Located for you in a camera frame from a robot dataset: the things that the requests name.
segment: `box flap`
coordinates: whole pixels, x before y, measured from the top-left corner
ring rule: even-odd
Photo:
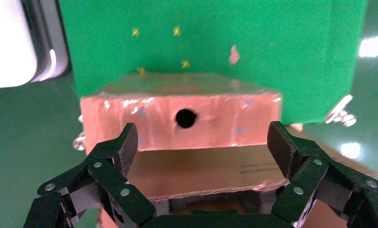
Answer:
[[[297,137],[314,140],[287,129]],[[334,160],[376,175],[322,142],[316,143]],[[242,190],[268,191],[288,183],[266,145],[139,152],[127,178],[151,201]]]

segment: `pink sticker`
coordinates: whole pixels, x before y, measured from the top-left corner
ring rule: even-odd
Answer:
[[[231,85],[232,85],[235,89],[239,89],[239,86],[241,85],[241,83],[240,83],[238,80],[231,80]]]
[[[234,65],[236,62],[238,62],[239,58],[241,56],[239,55],[238,50],[236,49],[236,45],[232,46],[231,48],[231,55],[229,56],[229,63],[231,65]]]

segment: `copper-colored box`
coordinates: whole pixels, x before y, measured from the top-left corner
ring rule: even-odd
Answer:
[[[81,99],[90,152],[137,125],[140,151],[266,144],[281,94],[217,74],[128,74]]]

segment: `screw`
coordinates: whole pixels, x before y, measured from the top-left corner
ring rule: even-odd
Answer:
[[[45,190],[50,191],[54,188],[54,186],[55,186],[54,184],[48,184],[48,185],[46,185]]]
[[[352,100],[351,95],[343,97],[334,108],[325,117],[325,122],[342,122],[345,127],[350,127],[357,122],[357,118],[354,115],[348,114],[346,111],[346,105]]]
[[[121,196],[126,196],[126,195],[128,195],[129,193],[130,193],[130,190],[128,190],[128,189],[123,189],[123,190],[120,191],[120,195],[121,195]]]
[[[313,162],[315,164],[317,164],[317,165],[322,165],[322,161],[321,160],[315,159]]]
[[[378,185],[374,181],[372,181],[372,180],[367,180],[366,183],[367,183],[367,185],[369,185],[369,186],[371,186],[373,188],[377,188],[378,187]]]
[[[85,133],[81,132],[79,136],[73,141],[73,148],[77,151],[83,151],[85,150]]]
[[[301,188],[298,188],[298,187],[294,188],[294,192],[297,193],[298,195],[302,195],[303,194],[303,190]]]
[[[96,163],[94,164],[94,167],[95,167],[95,168],[99,168],[101,165],[102,165],[102,163],[101,163],[100,161],[98,161],[98,162],[96,162]]]

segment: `metal rivet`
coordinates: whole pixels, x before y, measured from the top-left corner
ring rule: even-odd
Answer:
[[[343,97],[325,117],[326,123],[342,122],[345,127],[350,127],[355,124],[357,118],[354,115],[348,114],[345,110],[346,105],[352,100],[352,98],[351,95]]]
[[[99,168],[101,165],[102,165],[102,163],[101,163],[100,161],[98,161],[98,162],[96,162],[96,163],[94,164],[94,167],[95,167],[95,168]]]
[[[46,185],[45,190],[46,190],[46,191],[50,191],[50,190],[52,190],[54,187],[55,187],[54,184],[48,184],[48,185]]]
[[[120,195],[121,195],[121,196],[126,196],[126,195],[128,195],[129,193],[130,193],[130,190],[128,190],[128,189],[123,189],[123,190],[120,191]]]
[[[372,180],[367,180],[366,183],[367,183],[367,185],[369,185],[369,186],[371,186],[373,188],[377,188],[378,187],[378,185],[374,181],[372,181]]]
[[[317,165],[322,165],[322,161],[321,160],[315,159],[313,162],[315,164],[317,164]]]
[[[298,195],[302,195],[303,194],[303,190],[301,188],[298,188],[298,187],[294,188],[294,192],[297,193]]]

